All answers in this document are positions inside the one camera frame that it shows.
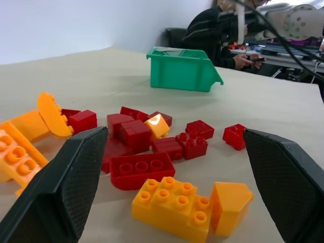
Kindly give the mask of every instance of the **white table surface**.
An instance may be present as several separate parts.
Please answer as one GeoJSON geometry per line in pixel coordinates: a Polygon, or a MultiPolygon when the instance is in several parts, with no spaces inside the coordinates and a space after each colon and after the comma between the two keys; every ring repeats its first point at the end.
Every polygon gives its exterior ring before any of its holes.
{"type": "MultiPolygon", "coordinates": [[[[239,50],[239,49],[235,49],[235,50],[231,50],[232,53],[234,54],[243,54],[245,53],[246,55],[251,55],[254,53],[258,53],[256,51],[253,50],[239,50]]],[[[279,67],[288,67],[288,68],[297,68],[297,69],[301,69],[301,67],[295,62],[294,59],[291,58],[291,56],[289,54],[280,54],[278,53],[277,55],[262,55],[262,57],[264,57],[266,59],[265,63],[267,64],[271,64],[271,65],[277,65],[279,67]]],[[[315,70],[315,61],[314,60],[310,60],[310,61],[305,61],[302,60],[302,56],[296,56],[302,64],[304,64],[306,67],[308,67],[310,70],[314,71],[315,70]]],[[[324,72],[324,65],[320,64],[317,67],[317,72],[324,72]]]]}
{"type": "MultiPolygon", "coordinates": [[[[217,68],[224,85],[209,93],[153,89],[149,85],[150,61],[144,54],[109,48],[64,57],[0,66],[2,92],[0,116],[10,119],[35,109],[38,94],[52,93],[63,108],[90,109],[99,124],[106,115],[129,106],[147,113],[173,117],[171,135],[188,122],[202,119],[215,128],[206,156],[176,162],[175,178],[210,196],[215,181],[243,182],[255,200],[250,212],[229,238],[209,236],[207,242],[282,243],[256,187],[246,151],[235,151],[222,141],[225,127],[241,123],[298,142],[324,167],[324,106],[316,85],[292,83],[217,68]]],[[[47,139],[37,145],[52,159],[61,142],[47,139]]],[[[19,187],[13,181],[0,185],[0,218],[15,201],[19,187]]],[[[134,220],[131,202],[136,191],[120,191],[102,174],[80,243],[184,242],[134,220]]]]}

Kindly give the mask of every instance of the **green plastic bin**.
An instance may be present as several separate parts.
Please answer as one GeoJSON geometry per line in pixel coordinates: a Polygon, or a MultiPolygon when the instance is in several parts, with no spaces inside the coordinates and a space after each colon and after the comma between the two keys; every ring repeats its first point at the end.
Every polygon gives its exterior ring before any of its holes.
{"type": "Polygon", "coordinates": [[[152,48],[151,87],[209,92],[215,82],[224,84],[204,51],[152,48]]]}

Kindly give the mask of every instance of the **person's hand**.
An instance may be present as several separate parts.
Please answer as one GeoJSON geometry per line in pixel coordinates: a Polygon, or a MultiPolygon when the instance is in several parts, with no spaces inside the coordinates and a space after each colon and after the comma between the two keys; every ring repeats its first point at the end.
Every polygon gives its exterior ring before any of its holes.
{"type": "Polygon", "coordinates": [[[250,66],[253,62],[248,60],[248,57],[245,54],[239,54],[233,57],[235,61],[235,69],[241,70],[246,66],[250,66]]]}
{"type": "MultiPolygon", "coordinates": [[[[260,58],[262,58],[262,56],[259,55],[259,54],[251,54],[251,56],[250,56],[251,61],[258,60],[260,58]]],[[[253,62],[251,66],[252,66],[253,69],[260,69],[262,64],[264,63],[264,61],[265,60],[258,61],[258,62],[253,62]]]]}

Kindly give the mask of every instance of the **phone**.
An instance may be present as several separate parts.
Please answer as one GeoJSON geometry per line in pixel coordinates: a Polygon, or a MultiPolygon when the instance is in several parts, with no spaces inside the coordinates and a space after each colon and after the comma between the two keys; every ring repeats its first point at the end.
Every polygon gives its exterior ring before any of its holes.
{"type": "Polygon", "coordinates": [[[265,58],[263,57],[263,58],[259,58],[257,60],[254,60],[253,62],[263,62],[264,60],[265,60],[265,58]]]}

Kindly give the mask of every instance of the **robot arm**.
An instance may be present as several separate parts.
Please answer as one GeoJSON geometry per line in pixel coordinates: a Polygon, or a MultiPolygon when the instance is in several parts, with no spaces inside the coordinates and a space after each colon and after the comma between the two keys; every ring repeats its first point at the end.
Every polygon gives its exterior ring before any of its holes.
{"type": "MultiPolygon", "coordinates": [[[[316,9],[312,5],[291,6],[289,4],[275,4],[257,9],[277,30],[280,36],[302,41],[309,37],[323,37],[324,10],[316,9]]],[[[256,16],[260,25],[264,21],[256,16]]],[[[275,36],[267,29],[255,33],[249,29],[250,34],[255,34],[258,40],[274,38],[275,36]]]]}

